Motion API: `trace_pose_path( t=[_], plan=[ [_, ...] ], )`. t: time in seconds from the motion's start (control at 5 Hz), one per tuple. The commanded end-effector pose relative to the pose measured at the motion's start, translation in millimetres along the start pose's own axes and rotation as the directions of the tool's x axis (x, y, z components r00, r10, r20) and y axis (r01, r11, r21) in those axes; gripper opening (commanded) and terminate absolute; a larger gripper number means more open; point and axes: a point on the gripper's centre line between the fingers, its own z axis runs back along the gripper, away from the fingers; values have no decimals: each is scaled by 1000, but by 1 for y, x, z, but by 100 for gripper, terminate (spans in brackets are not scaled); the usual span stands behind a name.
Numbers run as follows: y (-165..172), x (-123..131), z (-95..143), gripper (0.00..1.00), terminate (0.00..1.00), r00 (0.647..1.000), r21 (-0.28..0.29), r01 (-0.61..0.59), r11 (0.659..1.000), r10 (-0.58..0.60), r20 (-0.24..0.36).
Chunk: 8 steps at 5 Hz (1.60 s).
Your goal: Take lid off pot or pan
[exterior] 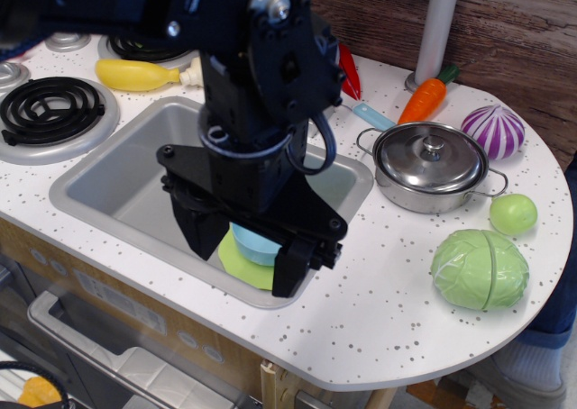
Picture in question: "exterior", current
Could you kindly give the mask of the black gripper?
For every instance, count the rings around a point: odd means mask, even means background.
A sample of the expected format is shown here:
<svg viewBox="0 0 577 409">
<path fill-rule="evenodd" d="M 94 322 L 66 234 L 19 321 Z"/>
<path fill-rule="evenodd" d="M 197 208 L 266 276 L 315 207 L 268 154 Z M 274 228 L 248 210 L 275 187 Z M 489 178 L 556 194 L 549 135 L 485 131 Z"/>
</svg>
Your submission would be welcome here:
<svg viewBox="0 0 577 409">
<path fill-rule="evenodd" d="M 329 168 L 334 140 L 325 142 L 325 162 L 304 166 L 306 148 L 287 138 L 263 153 L 233 154 L 208 143 L 167 144 L 156 152 L 166 173 L 177 224 L 190 249 L 208 260 L 237 223 L 277 242 L 272 295 L 292 297 L 309 267 L 332 268 L 339 259 L 347 224 L 308 184 Z"/>
</svg>

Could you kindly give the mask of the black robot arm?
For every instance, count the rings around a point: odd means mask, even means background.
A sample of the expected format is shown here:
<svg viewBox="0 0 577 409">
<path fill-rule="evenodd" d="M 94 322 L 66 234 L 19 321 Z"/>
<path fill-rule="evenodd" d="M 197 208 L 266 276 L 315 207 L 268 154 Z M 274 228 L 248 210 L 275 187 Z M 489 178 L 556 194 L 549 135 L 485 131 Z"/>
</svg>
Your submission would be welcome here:
<svg viewBox="0 0 577 409">
<path fill-rule="evenodd" d="M 336 155 L 325 110 L 341 103 L 337 40 L 310 0 L 1 0 L 1 56 L 54 32 L 125 37 L 197 50 L 205 103 L 197 147 L 157 152 L 189 247 L 209 258 L 231 223 L 277 242 L 272 293 L 293 296 L 310 269 L 332 267 L 344 219 L 307 182 L 307 130 Z"/>
</svg>

